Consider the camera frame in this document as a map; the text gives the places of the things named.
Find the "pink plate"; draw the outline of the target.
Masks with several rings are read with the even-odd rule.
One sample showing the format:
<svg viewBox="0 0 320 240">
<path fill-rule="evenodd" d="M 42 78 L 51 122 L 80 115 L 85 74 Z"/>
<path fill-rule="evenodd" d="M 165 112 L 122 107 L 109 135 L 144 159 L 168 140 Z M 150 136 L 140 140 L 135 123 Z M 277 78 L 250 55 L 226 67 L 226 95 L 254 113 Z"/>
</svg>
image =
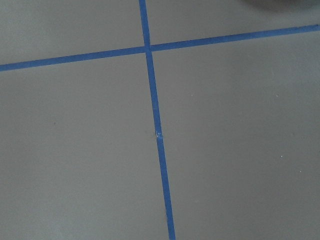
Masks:
<svg viewBox="0 0 320 240">
<path fill-rule="evenodd" d="M 319 0 L 244 0 L 248 5 L 266 11 L 302 11 L 320 5 Z"/>
</svg>

